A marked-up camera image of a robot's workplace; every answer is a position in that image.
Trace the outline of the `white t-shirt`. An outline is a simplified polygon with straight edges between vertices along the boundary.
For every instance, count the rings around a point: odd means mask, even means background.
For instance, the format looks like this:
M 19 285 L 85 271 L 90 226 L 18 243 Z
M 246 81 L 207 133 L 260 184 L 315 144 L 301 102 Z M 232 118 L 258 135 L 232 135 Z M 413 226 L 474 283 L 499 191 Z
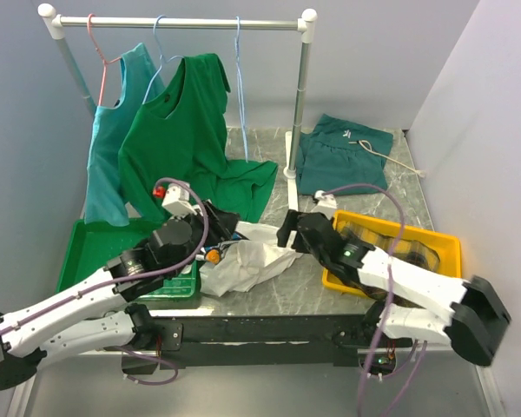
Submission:
M 229 292 L 245 293 L 282 274 L 301 258 L 293 249 L 277 245 L 275 226 L 239 221 L 236 231 L 245 238 L 224 246 L 218 263 L 207 261 L 201 266 L 203 294 L 221 297 Z

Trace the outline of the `green t-shirt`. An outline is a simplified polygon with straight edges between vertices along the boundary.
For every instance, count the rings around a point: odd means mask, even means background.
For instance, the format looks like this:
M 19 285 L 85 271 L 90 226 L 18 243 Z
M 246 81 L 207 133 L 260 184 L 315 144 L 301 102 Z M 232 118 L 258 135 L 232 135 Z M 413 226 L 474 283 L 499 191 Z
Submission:
M 185 56 L 165 88 L 137 111 L 118 152 L 122 194 L 139 215 L 153 222 L 167 216 L 154 197 L 156 182 L 187 182 L 203 200 L 260 220 L 278 171 L 275 162 L 226 157 L 224 114 L 230 85 L 215 53 Z

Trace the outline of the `blue hanger holding green shirt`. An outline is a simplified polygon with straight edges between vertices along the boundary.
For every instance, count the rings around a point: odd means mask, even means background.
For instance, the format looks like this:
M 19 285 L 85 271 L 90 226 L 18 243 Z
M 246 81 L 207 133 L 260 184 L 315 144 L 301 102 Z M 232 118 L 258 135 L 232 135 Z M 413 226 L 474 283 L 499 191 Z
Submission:
M 181 56 L 181 55 L 175 55 L 175 56 L 170 57 L 169 59 L 167 59 L 165 57 L 165 54 L 164 54 L 164 51 L 162 48 L 162 42 L 160 41 L 160 39 L 157 35 L 157 27 L 158 27 L 160 21 L 165 18 L 167 18 L 166 15 L 159 15 L 155 19 L 155 23 L 153 25 L 153 37 L 155 40 L 155 45 L 156 45 L 157 51 L 159 53 L 159 66 L 158 66 L 157 70 L 155 71 L 155 73 L 152 75 L 151 79 L 149 80 L 148 87 L 147 87 L 145 95 L 142 99 L 142 104 L 145 104 L 148 101 L 148 96 L 149 96 L 151 90 L 153 89 L 156 80 L 160 78 L 160 74 L 162 72 L 163 66 L 168 65 L 169 63 L 173 62 L 175 59 L 183 58 L 183 56 Z

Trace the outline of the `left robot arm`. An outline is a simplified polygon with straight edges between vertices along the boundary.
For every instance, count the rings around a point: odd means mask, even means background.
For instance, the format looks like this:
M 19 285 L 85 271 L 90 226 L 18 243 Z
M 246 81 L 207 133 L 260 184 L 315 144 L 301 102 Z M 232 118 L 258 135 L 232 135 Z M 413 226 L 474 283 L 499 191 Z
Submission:
M 144 349 L 160 329 L 137 299 L 162 287 L 202 248 L 233 236 L 239 215 L 201 202 L 171 217 L 76 285 L 36 305 L 0 313 L 0 391 L 66 357 L 102 348 Z

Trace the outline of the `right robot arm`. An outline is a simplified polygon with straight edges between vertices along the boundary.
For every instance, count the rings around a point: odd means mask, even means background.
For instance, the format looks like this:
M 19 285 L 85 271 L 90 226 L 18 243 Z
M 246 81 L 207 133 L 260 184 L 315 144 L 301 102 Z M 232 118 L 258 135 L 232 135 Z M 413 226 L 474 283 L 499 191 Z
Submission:
M 336 230 L 322 213 L 288 210 L 277 232 L 279 246 L 292 233 L 293 250 L 312 255 L 344 288 L 376 301 L 378 316 L 362 327 L 369 344 L 379 347 L 390 339 L 410 338 L 448 345 L 481 367 L 492 364 L 511 317 L 486 279 L 441 275 L 390 256 L 359 233 Z

